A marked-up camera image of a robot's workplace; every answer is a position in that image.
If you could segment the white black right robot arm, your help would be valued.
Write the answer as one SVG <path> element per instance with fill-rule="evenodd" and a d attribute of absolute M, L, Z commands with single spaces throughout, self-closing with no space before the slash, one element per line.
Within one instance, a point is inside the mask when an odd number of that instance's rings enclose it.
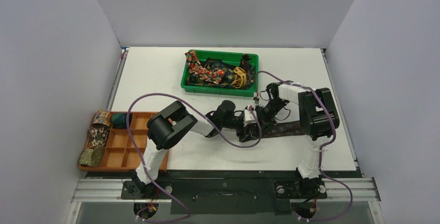
<path fill-rule="evenodd" d="M 335 141 L 339 115 L 328 88 L 312 89 L 290 83 L 271 83 L 267 86 L 269 101 L 256 107 L 258 122 L 275 123 L 275 116 L 288 103 L 295 103 L 299 112 L 299 127 L 306 136 L 302 159 L 296 169 L 298 179 L 293 191 L 300 197 L 324 193 L 322 159 L 324 147 Z"/>

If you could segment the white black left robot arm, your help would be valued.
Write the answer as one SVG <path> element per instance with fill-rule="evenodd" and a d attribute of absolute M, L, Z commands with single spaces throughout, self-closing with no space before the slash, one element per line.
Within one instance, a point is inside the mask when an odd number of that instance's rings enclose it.
<path fill-rule="evenodd" d="M 188 132 L 211 138 L 222 129 L 236 130 L 240 139 L 248 134 L 246 125 L 256 122 L 253 110 L 235 110 L 231 101 L 223 101 L 216 110 L 205 115 L 190 114 L 184 104 L 175 101 L 147 123 L 147 146 L 140 165 L 132 173 L 134 191 L 142 198 L 149 198 L 155 191 L 155 180 L 168 150 L 173 148 Z"/>

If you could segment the dark brown blue-patterned tie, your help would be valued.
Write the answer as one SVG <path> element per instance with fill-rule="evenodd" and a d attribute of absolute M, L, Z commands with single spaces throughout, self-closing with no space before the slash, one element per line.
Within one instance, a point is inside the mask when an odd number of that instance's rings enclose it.
<path fill-rule="evenodd" d="M 302 136 L 305 135 L 300 127 L 299 121 L 275 123 L 275 124 L 261 124 L 262 138 L 273 138 L 283 136 Z M 242 141 L 255 140 L 260 137 L 260 129 L 257 124 L 248 124 L 244 132 L 241 134 Z"/>

